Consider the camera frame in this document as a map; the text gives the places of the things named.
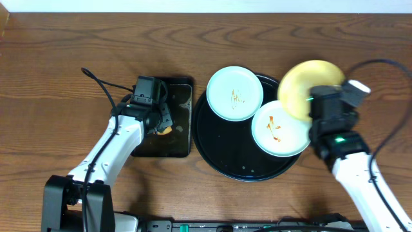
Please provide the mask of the yellow plate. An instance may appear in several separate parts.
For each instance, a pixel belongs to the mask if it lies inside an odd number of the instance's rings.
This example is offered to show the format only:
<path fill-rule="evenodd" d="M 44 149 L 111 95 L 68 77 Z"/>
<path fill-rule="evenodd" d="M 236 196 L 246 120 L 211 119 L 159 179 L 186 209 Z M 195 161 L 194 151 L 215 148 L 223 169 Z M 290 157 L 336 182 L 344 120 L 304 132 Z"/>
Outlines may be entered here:
<path fill-rule="evenodd" d="M 293 118 L 311 122 L 310 89 L 315 86 L 338 86 L 345 80 L 343 71 L 333 63 L 310 60 L 289 70 L 281 79 L 277 99 Z"/>

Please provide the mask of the light blue plate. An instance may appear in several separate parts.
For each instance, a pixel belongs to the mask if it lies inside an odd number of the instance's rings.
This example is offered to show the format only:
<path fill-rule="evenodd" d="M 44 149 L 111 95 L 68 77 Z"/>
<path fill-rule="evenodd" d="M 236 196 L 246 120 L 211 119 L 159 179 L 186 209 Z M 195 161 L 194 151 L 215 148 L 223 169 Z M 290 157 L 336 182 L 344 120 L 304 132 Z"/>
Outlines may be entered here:
<path fill-rule="evenodd" d="M 247 68 L 228 66 L 215 72 L 206 89 L 207 102 L 220 118 L 238 122 L 251 118 L 263 103 L 263 87 Z"/>
<path fill-rule="evenodd" d="M 310 143 L 311 124 L 290 116 L 280 101 L 271 101 L 255 113 L 251 132 L 259 148 L 275 157 L 292 157 Z"/>

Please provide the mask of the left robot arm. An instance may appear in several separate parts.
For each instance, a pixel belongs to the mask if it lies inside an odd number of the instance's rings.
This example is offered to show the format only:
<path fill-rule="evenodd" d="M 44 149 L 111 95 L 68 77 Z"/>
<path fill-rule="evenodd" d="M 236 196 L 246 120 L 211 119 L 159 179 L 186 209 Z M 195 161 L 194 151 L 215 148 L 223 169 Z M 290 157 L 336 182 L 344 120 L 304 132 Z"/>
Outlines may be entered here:
<path fill-rule="evenodd" d="M 138 217 L 115 212 L 111 188 L 145 135 L 171 124 L 164 102 L 118 104 L 86 158 L 68 175 L 52 175 L 47 180 L 41 231 L 138 231 Z"/>

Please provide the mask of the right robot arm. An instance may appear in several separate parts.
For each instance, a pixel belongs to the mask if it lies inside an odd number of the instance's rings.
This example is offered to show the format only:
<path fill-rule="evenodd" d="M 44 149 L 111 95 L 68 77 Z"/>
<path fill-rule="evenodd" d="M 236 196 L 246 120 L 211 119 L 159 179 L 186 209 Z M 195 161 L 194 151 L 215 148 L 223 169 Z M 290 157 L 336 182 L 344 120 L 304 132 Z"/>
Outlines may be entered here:
<path fill-rule="evenodd" d="M 357 112 L 342 91 L 316 86 L 310 89 L 309 102 L 311 145 L 347 191 L 368 230 L 411 231 L 411 219 L 384 180 L 368 145 L 353 130 Z"/>

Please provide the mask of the light blue plate top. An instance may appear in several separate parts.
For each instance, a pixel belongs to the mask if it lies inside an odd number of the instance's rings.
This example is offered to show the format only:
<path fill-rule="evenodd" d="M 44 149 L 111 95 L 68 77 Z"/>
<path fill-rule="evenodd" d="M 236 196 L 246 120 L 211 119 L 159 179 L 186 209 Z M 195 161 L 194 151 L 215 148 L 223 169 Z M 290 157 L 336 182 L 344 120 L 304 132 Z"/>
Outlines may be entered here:
<path fill-rule="evenodd" d="M 215 72 L 206 89 L 207 102 L 220 118 L 238 122 L 251 118 L 263 103 L 263 87 L 247 68 L 228 66 Z"/>

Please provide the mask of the green orange sponge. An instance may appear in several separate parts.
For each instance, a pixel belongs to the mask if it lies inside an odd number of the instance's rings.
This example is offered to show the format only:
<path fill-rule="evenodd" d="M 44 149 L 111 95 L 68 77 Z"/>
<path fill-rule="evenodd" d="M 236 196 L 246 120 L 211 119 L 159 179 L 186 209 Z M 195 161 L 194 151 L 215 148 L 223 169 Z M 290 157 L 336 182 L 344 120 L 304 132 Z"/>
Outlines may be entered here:
<path fill-rule="evenodd" d="M 168 127 L 166 127 L 166 128 L 161 128 L 161 129 L 159 129 L 159 130 L 156 130 L 156 131 L 154 131 L 153 133 L 154 133 L 155 135 L 167 135 L 167 134 L 170 133 L 172 130 L 173 130 L 173 129 L 172 129 L 170 126 L 168 126 Z"/>

